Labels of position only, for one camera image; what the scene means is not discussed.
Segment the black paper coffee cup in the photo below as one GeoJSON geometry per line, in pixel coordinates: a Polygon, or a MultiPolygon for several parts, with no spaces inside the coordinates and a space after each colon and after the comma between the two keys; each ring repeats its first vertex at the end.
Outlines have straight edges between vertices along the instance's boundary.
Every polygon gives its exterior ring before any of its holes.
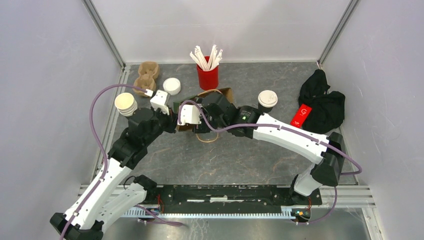
{"type": "Polygon", "coordinates": [[[258,103],[258,109],[263,113],[270,113],[273,110],[274,106],[264,106],[261,103],[258,103]]]}

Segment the stack of paper cups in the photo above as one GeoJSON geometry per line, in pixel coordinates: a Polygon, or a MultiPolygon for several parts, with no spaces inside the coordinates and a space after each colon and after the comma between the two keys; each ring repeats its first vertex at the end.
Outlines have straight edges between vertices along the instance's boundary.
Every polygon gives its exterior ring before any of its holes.
{"type": "Polygon", "coordinates": [[[125,117],[132,116],[138,109],[137,101],[129,92],[119,94],[114,100],[114,106],[118,112],[125,117]]]}

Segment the white cup lid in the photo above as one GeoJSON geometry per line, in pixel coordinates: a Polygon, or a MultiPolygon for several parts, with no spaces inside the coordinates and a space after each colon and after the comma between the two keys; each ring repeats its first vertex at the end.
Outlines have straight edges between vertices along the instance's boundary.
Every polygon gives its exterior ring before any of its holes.
{"type": "Polygon", "coordinates": [[[273,108],[278,102],[278,96],[272,90],[263,90],[258,94],[257,100],[260,106],[273,108]]]}

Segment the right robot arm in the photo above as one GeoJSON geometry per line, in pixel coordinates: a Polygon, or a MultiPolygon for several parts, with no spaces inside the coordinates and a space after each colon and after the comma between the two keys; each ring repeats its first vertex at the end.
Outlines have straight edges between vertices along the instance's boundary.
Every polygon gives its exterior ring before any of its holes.
{"type": "Polygon", "coordinates": [[[289,189],[289,199],[302,204],[311,193],[321,187],[336,187],[342,175],[345,158],[343,136],[308,132],[278,121],[258,108],[244,105],[236,107],[218,92],[212,92],[199,100],[209,124],[236,137],[246,137],[275,144],[293,151],[312,165],[297,175],[289,189]]]}

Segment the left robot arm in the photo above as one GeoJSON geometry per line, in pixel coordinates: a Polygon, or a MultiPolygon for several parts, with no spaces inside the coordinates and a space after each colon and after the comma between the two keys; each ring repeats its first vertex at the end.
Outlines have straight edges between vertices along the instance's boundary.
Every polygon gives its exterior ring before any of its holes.
{"type": "Polygon", "coordinates": [[[153,203],[157,184],[146,176],[138,176],[113,200],[110,195],[147,155],[148,146],[163,132],[175,133],[177,115],[167,107],[138,108],[127,117],[127,128],[113,143],[100,172],[86,191],[66,212],[55,213],[50,224],[61,240],[100,240],[107,229],[127,210],[138,203],[153,203]]]}

